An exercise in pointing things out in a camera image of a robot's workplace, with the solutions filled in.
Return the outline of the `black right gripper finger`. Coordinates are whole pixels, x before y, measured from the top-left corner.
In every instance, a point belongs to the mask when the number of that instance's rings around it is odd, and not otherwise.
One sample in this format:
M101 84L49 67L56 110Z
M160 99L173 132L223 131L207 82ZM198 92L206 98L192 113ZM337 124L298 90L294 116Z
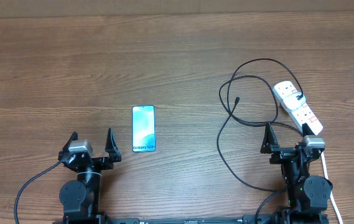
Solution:
M311 128L309 127L309 125L307 123L304 123L302 125L302 136L308 136L308 135L314 135L314 132L311 130Z
M274 130L271 123L266 123L264 138L260 148L260 153L262 154L272 154L279 150L279 143L277 141Z

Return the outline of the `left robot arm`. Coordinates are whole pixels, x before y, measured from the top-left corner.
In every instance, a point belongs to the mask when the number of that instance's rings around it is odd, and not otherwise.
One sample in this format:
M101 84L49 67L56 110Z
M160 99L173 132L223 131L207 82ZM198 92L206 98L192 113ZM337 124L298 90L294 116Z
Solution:
M107 133L105 152L108 153L106 157L93 157L89 140L79 140L77 132L72 133L59 152L59 161L77 173L75 180L68 181L60 189L63 223L111 223L110 217L100 211L100 192L101 172L121 161L112 129Z

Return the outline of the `white power strip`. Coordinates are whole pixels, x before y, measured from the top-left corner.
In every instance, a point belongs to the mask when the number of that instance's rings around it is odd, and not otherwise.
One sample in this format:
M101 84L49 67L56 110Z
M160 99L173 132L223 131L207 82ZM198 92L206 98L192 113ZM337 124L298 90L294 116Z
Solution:
M290 81L283 81L276 84L272 91L279 100L280 104L284 97L292 93L299 92L294 84ZM307 103L304 103L304 105L300 108L287 113L292 118L294 124L299 128L300 131L302 131L302 125L304 123L309 125L315 135L318 135L323 130L322 124L317 119L316 115L310 109Z

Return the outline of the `brown cardboard backboard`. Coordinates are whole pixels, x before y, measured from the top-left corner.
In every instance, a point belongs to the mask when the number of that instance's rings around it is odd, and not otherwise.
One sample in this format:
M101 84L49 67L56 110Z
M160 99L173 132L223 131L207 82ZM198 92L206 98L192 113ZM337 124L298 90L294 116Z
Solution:
M354 11L354 0L0 0L0 18Z

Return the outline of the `blue Galaxy smartphone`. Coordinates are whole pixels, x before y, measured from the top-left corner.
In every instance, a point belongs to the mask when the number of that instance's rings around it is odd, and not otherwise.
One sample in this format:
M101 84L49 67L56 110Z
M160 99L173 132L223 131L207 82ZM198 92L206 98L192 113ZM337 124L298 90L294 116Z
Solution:
M132 108L133 152L154 152L156 150L156 116L153 105Z

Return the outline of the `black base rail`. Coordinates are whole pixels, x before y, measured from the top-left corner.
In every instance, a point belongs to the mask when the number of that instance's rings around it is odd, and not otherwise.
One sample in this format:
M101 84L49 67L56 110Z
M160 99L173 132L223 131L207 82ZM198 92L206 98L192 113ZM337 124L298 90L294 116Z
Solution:
M257 221L254 221L254 215L243 215L242 217L234 218L171 218L171 219L152 219L152 220L139 220L138 218L97 218L94 220L75 220L70 221L69 218L64 218L59 222L53 224L66 224L66 223L105 223L105 224L275 224L286 223L279 221L274 215L258 215Z

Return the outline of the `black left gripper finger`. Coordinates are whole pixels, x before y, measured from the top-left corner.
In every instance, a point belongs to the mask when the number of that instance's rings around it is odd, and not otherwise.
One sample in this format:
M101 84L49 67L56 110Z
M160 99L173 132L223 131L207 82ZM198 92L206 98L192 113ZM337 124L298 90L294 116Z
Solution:
M64 147L62 148L62 152L68 152L69 151L69 146L72 143L72 141L76 141L78 140L78 133L76 131L74 131L72 133L72 135L70 136L69 140L67 141L67 143L64 145Z
M114 133L111 128L108 129L105 151L109 154L109 157L112 159L120 159L121 153L116 145L114 140Z

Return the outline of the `white USB charger plug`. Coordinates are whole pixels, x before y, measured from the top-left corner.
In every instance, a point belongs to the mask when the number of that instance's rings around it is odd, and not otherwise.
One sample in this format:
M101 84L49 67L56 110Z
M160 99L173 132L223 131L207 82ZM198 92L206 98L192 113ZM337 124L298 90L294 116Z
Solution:
M292 93L282 99L281 105L287 111L294 111L306 103L306 98L301 92Z

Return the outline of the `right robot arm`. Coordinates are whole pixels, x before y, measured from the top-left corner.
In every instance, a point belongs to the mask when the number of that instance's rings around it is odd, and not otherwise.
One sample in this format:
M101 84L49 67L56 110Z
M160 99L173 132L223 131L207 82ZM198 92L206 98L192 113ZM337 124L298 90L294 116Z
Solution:
M328 223L322 212L328 207L333 185L325 177L310 175L310 163L321 158L325 150L324 140L315 135L307 124L302 125L303 138L294 147L281 147L270 123L266 124L260 152L270 154L270 164L281 166L286 186L270 195L254 215L255 223ZM280 208L271 215L260 215L265 203L285 192L288 207Z

